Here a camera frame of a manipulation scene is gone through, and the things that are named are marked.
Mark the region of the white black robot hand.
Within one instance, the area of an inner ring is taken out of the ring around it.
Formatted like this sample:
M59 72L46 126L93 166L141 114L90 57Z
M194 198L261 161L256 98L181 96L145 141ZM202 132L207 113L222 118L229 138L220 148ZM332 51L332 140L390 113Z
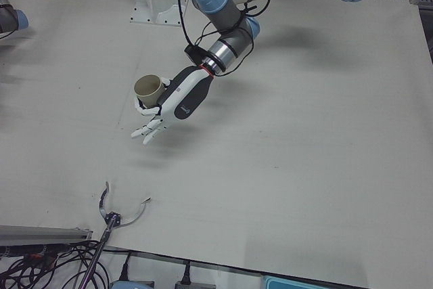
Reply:
M162 80L165 89L153 108L146 108L144 103L136 98L136 111L143 116L151 116L152 119L133 131L131 137L142 136L145 145L171 125L189 118L208 95L213 79L214 75L204 66L189 66L173 79Z

